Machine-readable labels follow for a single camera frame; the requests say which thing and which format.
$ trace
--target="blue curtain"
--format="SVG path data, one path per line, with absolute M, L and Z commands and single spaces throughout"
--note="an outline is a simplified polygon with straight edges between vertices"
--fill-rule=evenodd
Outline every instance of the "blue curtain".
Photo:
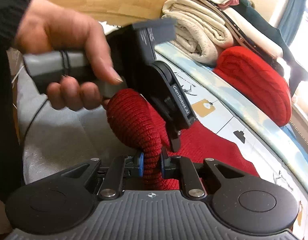
M 290 46 L 301 24 L 306 0 L 289 0 L 278 24 L 285 43 Z

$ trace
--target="circular black cover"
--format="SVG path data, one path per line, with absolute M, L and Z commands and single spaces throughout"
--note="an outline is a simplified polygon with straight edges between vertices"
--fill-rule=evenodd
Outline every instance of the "circular black cover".
M 69 230 L 83 222 L 93 208 L 92 195 L 65 177 L 21 187 L 6 202 L 11 225 L 39 235 Z
M 231 227 L 253 234 L 291 228 L 298 213 L 290 192 L 254 176 L 222 181 L 212 208 Z

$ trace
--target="pink fabric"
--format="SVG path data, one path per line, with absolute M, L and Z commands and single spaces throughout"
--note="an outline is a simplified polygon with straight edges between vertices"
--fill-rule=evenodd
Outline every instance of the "pink fabric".
M 226 6 L 230 6 L 230 5 L 239 5 L 239 0 L 229 0 L 227 3 L 225 4 L 219 4 L 218 6 L 220 8 L 225 8 Z

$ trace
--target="black pants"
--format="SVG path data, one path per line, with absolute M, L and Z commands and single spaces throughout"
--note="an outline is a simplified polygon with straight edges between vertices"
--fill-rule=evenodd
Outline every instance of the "black pants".
M 13 95 L 9 62 L 0 47 L 0 200 L 21 186 L 22 151 L 18 144 L 13 120 Z

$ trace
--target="folded red blanket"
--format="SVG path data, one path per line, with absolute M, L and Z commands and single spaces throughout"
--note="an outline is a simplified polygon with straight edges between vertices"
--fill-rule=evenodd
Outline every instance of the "folded red blanket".
M 165 122 L 139 93 L 132 89 L 119 91 L 107 106 L 107 120 L 115 135 L 125 145 L 144 152 L 144 182 L 150 189 L 177 189 L 177 180 L 163 180 L 158 161 L 161 147 L 166 146 L 169 156 L 189 157 L 201 163 L 204 158 L 214 158 L 257 176 L 253 164 L 245 160 L 237 145 L 219 137 L 196 121 L 182 130 L 181 148 L 170 151 Z
M 291 94 L 285 79 L 249 49 L 237 46 L 224 50 L 213 72 L 246 96 L 278 126 L 290 121 Z

